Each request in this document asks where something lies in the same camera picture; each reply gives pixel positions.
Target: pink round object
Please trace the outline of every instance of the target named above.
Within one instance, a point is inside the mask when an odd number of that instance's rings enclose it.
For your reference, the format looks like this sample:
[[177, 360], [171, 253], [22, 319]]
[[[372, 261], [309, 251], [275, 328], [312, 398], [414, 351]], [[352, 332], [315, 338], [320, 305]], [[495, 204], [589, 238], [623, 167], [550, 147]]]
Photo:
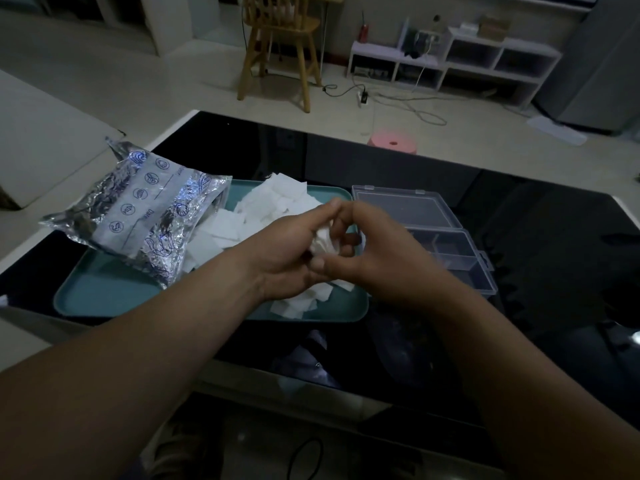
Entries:
[[412, 155], [418, 153], [418, 147], [413, 138], [393, 131], [376, 131], [371, 135], [371, 138], [369, 138], [368, 145], [375, 146], [377, 148], [395, 150], [396, 152], [411, 153]]

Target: fingernail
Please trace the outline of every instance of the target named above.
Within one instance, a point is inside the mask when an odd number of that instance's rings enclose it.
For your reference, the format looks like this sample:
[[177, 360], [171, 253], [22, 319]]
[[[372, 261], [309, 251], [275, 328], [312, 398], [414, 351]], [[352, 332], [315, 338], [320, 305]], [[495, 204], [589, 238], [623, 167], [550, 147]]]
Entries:
[[309, 261], [309, 268], [316, 273], [324, 273], [324, 259], [320, 256], [316, 256]]

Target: person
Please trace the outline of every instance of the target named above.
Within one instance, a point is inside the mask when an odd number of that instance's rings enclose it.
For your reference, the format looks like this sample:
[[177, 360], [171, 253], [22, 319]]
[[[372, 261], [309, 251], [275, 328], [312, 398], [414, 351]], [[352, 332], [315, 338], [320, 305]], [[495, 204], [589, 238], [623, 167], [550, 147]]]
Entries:
[[[340, 255], [309, 258], [315, 231], [331, 220]], [[366, 236], [355, 257], [352, 224]], [[638, 431], [384, 211], [334, 200], [277, 220], [132, 311], [2, 372], [0, 478], [117, 477], [256, 306], [336, 278], [424, 313], [510, 474], [640, 475]]]

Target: foil pouch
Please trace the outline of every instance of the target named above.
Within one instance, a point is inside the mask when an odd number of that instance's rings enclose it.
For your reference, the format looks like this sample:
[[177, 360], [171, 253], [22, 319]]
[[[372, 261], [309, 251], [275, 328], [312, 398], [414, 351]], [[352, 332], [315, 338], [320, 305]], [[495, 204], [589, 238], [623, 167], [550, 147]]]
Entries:
[[162, 288], [180, 277], [191, 233], [227, 203], [232, 177], [209, 175], [132, 143], [107, 140], [120, 160], [73, 206], [41, 224], [116, 256]]

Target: transparent compartment box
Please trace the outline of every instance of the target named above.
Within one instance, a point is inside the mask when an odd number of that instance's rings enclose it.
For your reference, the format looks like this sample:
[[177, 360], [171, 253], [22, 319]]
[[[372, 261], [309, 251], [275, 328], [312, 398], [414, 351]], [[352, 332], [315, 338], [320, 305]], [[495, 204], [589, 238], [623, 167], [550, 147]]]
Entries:
[[409, 226], [407, 230], [423, 248], [460, 281], [475, 288], [484, 296], [496, 294], [497, 286], [491, 276], [488, 263], [478, 252], [471, 235], [466, 230], [424, 229]]
[[462, 229], [458, 218], [436, 192], [354, 185], [351, 194], [354, 200], [361, 200], [386, 210], [391, 217], [407, 227]]

